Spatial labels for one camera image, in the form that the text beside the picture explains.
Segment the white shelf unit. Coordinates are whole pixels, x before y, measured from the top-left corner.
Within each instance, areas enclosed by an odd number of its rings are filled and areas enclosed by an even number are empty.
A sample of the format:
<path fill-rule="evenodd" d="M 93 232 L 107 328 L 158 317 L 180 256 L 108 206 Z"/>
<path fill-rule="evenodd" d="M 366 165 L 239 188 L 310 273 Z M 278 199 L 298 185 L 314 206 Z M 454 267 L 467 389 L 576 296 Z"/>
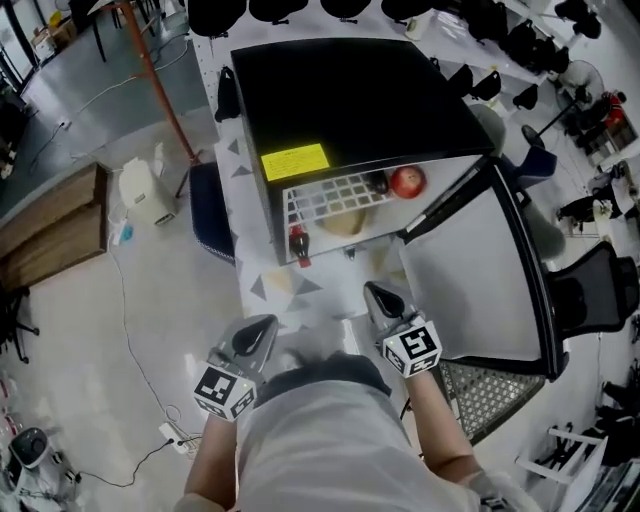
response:
<path fill-rule="evenodd" d="M 502 1 L 513 23 L 532 20 L 536 29 L 553 36 L 559 45 L 568 47 L 571 59 L 591 63 L 602 76 L 606 89 L 626 93 L 625 111 L 639 138 L 618 154 L 621 157 L 639 154 L 640 24 L 622 0 L 587 0 L 601 22 L 601 35 L 596 40 L 574 33 L 570 22 L 556 17 L 553 8 L 559 0 Z M 192 33 L 190 37 L 210 108 L 217 107 L 216 73 L 229 63 L 229 53 L 236 48 L 310 38 L 405 39 L 404 27 L 387 18 L 380 4 L 381 0 L 372 0 L 355 22 L 350 23 L 326 13 L 320 0 L 309 0 L 304 9 L 290 15 L 286 24 L 272 25 L 244 13 L 226 37 L 211 39 Z M 417 23 L 413 41 L 442 65 L 468 64 L 480 74 L 497 70 L 505 85 L 513 80 L 541 83 L 544 79 L 513 62 L 495 43 L 476 42 L 468 34 L 466 24 L 450 13 L 429 11 L 423 15 Z"/>

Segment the person's dark trousers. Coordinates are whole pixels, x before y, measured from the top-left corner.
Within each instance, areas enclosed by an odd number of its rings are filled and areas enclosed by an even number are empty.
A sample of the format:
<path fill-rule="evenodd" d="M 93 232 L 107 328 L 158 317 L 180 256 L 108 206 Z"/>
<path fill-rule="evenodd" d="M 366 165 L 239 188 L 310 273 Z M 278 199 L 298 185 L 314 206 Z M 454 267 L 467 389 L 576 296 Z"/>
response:
<path fill-rule="evenodd" d="M 366 356 L 337 351 L 326 359 L 302 363 L 272 377 L 259 390 L 256 406 L 260 406 L 294 389 L 324 381 L 351 382 L 369 386 L 387 397 L 392 390 L 375 364 Z"/>

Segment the white square desk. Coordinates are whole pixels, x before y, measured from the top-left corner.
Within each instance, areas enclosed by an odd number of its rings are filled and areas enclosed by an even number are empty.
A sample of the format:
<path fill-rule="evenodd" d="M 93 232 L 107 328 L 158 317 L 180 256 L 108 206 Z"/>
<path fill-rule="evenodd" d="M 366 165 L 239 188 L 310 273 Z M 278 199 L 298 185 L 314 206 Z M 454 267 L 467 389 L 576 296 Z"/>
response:
<path fill-rule="evenodd" d="M 551 454 L 535 461 L 517 457 L 516 465 L 560 485 L 578 482 L 592 485 L 602 464 L 608 437 L 588 436 L 557 427 L 549 428 L 547 434 L 555 442 Z"/>

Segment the person's right forearm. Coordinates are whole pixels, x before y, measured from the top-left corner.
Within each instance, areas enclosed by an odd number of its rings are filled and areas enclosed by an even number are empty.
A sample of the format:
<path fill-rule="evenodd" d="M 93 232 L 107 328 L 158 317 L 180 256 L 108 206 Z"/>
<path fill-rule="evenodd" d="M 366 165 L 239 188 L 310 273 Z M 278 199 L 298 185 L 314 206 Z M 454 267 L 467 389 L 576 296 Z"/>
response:
<path fill-rule="evenodd" d="M 431 472 L 461 482 L 479 471 L 472 445 L 428 371 L 406 380 L 419 444 Z"/>

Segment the person's left forearm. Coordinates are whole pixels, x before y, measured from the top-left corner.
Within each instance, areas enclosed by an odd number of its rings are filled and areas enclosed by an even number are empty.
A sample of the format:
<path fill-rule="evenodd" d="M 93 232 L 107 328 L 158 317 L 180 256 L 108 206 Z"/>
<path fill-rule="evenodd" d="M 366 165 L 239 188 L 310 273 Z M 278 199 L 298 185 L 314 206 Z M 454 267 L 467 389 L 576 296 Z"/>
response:
<path fill-rule="evenodd" d="M 198 494 L 225 510 L 236 502 L 237 425 L 210 415 L 184 492 Z"/>

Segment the red apple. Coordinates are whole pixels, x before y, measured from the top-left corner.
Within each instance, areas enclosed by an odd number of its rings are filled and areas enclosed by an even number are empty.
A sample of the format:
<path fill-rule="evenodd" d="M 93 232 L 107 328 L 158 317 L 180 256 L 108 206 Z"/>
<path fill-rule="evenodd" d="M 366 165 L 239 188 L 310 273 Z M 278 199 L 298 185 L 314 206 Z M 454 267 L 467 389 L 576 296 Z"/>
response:
<path fill-rule="evenodd" d="M 418 166 L 398 167 L 391 175 L 391 189 L 402 199 L 414 199 L 425 189 L 427 179 Z"/>

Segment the white triangle-patterned table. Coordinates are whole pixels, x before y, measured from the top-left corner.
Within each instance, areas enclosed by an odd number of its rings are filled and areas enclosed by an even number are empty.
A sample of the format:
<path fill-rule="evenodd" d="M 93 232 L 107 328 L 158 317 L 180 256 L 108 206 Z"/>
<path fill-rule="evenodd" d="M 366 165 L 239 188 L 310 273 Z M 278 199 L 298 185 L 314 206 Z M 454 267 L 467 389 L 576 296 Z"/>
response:
<path fill-rule="evenodd" d="M 369 280 L 408 285 L 398 244 L 390 236 L 313 256 L 305 268 L 297 262 L 281 266 L 259 197 L 242 121 L 225 120 L 216 127 L 220 140 L 214 152 L 246 315 L 272 313 L 286 330 L 294 331 L 302 325 L 311 327 L 365 313 L 362 287 Z"/>

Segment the orange coat rack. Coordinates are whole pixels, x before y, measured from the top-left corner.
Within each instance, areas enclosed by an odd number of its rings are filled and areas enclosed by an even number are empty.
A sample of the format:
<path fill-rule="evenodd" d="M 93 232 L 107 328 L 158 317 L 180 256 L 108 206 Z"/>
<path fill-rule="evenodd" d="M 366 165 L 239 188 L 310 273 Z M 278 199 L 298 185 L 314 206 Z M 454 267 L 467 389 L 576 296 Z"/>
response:
<path fill-rule="evenodd" d="M 175 198 L 178 199 L 183 195 L 191 168 L 200 164 L 199 156 L 193 150 L 186 137 L 185 132 L 183 131 L 178 121 L 178 118 L 166 94 L 166 91 L 160 81 L 155 65 L 152 62 L 151 54 L 147 49 L 146 43 L 144 41 L 143 32 L 148 31 L 152 27 L 152 22 L 149 21 L 143 28 L 140 28 L 129 0 L 114 0 L 114 8 L 116 10 L 121 10 L 124 14 L 129 34 L 132 38 L 137 54 L 142 61 L 143 71 L 141 73 L 141 77 L 146 78 L 150 81 L 158 102 L 162 110 L 164 111 L 164 114 L 168 122 L 170 123 L 176 137 L 178 138 L 182 149 L 186 153 L 189 165 L 185 173 L 183 174 L 183 177 L 181 178 L 179 186 L 175 193 Z"/>

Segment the dark blue chair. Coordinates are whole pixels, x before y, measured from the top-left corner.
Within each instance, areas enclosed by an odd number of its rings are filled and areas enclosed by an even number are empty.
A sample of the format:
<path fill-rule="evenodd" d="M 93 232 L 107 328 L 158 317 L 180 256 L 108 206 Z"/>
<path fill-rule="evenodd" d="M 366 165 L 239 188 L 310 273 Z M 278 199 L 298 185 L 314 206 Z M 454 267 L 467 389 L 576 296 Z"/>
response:
<path fill-rule="evenodd" d="M 523 189 L 528 189 L 551 178 L 556 166 L 555 154 L 538 146 L 531 146 L 523 162 L 515 169 L 516 180 Z"/>

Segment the beige plastic container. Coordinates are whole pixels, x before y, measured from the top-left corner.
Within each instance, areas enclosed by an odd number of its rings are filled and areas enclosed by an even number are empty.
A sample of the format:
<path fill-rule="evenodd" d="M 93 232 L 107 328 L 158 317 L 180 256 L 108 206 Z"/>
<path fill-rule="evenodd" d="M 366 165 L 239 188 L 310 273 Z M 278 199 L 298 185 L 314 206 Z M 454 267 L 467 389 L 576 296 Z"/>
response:
<path fill-rule="evenodd" d="M 333 214 L 317 221 L 317 225 L 326 233 L 341 238 L 359 235 L 368 222 L 368 210 L 358 209 Z"/>

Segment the black mini fridge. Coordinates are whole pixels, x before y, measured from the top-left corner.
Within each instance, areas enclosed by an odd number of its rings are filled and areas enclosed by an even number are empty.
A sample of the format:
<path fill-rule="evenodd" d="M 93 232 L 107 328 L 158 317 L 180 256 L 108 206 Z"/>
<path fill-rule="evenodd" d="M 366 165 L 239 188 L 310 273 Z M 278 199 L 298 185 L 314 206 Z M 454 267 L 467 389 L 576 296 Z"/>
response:
<path fill-rule="evenodd" d="M 427 184 L 366 208 L 354 237 L 301 224 L 309 258 L 390 236 L 406 289 L 434 322 L 443 357 L 512 373 L 560 376 L 568 362 L 543 265 L 517 189 L 489 136 L 413 44 L 311 39 L 234 50 L 231 64 L 250 163 L 281 266 L 289 251 L 283 192 L 352 174 L 418 166 Z"/>

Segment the black swivel chair base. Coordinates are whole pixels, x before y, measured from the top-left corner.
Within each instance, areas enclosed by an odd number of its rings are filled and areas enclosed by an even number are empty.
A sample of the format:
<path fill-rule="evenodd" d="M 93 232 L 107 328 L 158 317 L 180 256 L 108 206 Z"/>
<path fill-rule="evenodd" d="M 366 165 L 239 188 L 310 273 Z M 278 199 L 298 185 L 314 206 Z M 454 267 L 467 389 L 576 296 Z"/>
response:
<path fill-rule="evenodd" d="M 29 296 L 30 289 L 28 287 L 18 287 L 12 291 L 7 291 L 0 281 L 0 355 L 12 343 L 16 349 L 18 359 L 24 364 L 28 364 L 30 360 L 24 353 L 18 331 L 28 332 L 36 337 L 40 335 L 38 327 L 25 325 L 19 320 L 21 304 Z"/>

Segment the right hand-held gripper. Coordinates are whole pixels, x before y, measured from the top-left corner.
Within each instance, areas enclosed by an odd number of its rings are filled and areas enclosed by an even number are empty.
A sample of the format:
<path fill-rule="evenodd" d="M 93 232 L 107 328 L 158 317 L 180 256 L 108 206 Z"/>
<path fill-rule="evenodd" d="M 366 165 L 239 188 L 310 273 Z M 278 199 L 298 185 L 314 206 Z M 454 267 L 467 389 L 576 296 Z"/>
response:
<path fill-rule="evenodd" d="M 375 346 L 399 374 L 410 378 L 438 365 L 442 345 L 434 322 L 425 318 L 406 289 L 368 281 L 363 296 Z"/>

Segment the person's light shirt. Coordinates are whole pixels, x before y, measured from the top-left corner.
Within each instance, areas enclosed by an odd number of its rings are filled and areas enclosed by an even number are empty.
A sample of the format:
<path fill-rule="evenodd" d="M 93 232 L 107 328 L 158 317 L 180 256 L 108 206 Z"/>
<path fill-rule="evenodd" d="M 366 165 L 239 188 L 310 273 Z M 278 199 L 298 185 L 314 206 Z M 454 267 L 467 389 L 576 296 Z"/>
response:
<path fill-rule="evenodd" d="M 480 464 L 461 482 L 431 472 L 390 398 L 351 382 L 256 406 L 237 425 L 236 475 L 232 508 L 184 492 L 173 512 L 541 512 L 510 477 Z"/>

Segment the black mesh office chair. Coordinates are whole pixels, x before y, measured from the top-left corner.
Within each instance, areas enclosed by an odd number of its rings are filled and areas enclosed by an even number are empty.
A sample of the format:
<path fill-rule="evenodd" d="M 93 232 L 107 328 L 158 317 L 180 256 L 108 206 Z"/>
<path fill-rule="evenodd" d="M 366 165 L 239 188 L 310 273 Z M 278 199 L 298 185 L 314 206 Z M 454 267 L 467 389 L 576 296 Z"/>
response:
<path fill-rule="evenodd" d="M 546 275 L 563 339 L 622 330 L 640 307 L 640 272 L 631 257 L 601 241 L 573 264 Z"/>

